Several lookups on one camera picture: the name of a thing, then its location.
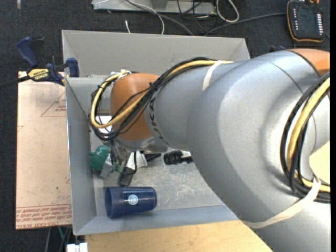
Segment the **cardboard sheet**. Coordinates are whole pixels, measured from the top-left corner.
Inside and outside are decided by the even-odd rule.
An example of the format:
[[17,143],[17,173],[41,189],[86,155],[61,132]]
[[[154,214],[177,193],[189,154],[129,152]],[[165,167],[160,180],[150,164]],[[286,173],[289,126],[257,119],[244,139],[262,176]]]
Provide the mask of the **cardboard sheet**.
[[72,223],[65,88],[18,85],[16,229]]

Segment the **white label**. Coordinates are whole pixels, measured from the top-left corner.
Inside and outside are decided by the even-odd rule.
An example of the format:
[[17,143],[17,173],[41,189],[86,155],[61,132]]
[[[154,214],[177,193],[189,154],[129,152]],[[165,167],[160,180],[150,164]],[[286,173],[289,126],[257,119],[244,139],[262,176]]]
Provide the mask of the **white label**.
[[138,197],[134,194],[131,194],[129,197],[128,197],[128,202],[131,204],[131,205],[135,205],[138,203]]

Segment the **yellow cable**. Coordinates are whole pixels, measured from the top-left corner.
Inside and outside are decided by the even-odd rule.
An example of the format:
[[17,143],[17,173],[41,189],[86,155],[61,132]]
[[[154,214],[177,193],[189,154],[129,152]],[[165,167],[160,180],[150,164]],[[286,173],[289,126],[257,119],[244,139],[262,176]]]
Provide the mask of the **yellow cable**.
[[[208,61],[208,60],[200,60],[200,61],[191,61],[188,62],[184,65],[181,65],[177,68],[175,68],[172,72],[170,72],[164,79],[170,77],[171,75],[175,74],[176,72],[191,67],[191,66],[196,66],[196,65],[204,65],[204,66],[208,66],[208,65],[213,65],[215,62],[217,61]],[[113,80],[114,78],[119,77],[118,75],[116,75],[113,79],[108,78],[102,85],[101,87],[104,89],[104,87],[108,84],[108,81]],[[110,120],[108,123],[105,124],[99,124],[96,122],[96,113],[95,113],[95,109],[96,109],[96,105],[98,102],[98,99],[100,98],[103,89],[99,89],[97,94],[95,95],[92,105],[91,105],[91,115],[90,115],[90,119],[91,119],[91,123],[94,127],[98,128],[98,129],[103,129],[103,128],[107,128],[108,126],[111,126],[113,124],[115,124],[116,122],[120,121],[121,119],[123,119],[127,114],[129,114],[134,108],[135,106],[142,100],[142,98],[145,96],[144,94],[138,99],[136,100],[133,104],[131,104],[129,107],[127,107],[123,112],[121,112],[118,116],[114,117],[112,120]]]
[[[312,97],[309,99],[309,101],[307,102],[307,104],[304,106],[299,119],[297,120],[290,139],[289,139],[289,143],[288,143],[288,148],[287,148],[287,168],[290,169],[291,164],[292,164],[292,158],[294,155],[294,151],[295,151],[295,147],[296,147],[296,143],[300,137],[300,131],[304,125],[304,123],[306,122],[310,112],[314,109],[314,107],[316,106],[316,104],[318,103],[318,101],[321,99],[321,97],[323,96],[323,94],[327,91],[327,89],[330,87],[330,78],[327,78],[322,85],[316,90],[316,92],[312,95]],[[303,179],[303,183],[308,186],[308,187],[312,187],[312,182],[308,181],[306,179]],[[325,186],[325,185],[321,185],[320,187],[321,191],[324,192],[328,192],[330,193],[330,187],[329,186]]]

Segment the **green object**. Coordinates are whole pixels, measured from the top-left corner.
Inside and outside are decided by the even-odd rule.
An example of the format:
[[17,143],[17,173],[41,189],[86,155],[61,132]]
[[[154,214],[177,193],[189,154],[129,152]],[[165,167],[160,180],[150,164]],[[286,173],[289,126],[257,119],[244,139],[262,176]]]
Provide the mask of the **green object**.
[[110,148],[106,145],[101,145],[97,147],[95,152],[90,151],[89,155],[92,156],[90,167],[101,171],[109,154],[110,154]]
[[124,170],[124,166],[118,164],[116,171],[117,171],[118,173],[121,173],[122,170]]

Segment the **gray box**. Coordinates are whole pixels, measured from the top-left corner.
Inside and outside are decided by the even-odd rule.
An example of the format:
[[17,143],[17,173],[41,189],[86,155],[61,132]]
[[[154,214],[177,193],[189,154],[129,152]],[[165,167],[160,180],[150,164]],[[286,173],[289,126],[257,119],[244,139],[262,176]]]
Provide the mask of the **gray box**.
[[[89,151],[102,143],[90,132],[91,93],[111,72],[127,69],[160,75],[193,57],[239,61],[249,59],[244,39],[62,31],[64,61],[76,58],[80,77],[67,78],[66,103],[72,226],[75,235],[183,226],[235,220],[234,213],[208,187],[194,164],[165,165],[162,157],[139,168],[132,186],[152,186],[155,210],[107,218],[104,188],[117,184],[117,174],[103,180],[89,167]],[[109,111],[109,93],[103,97]]]

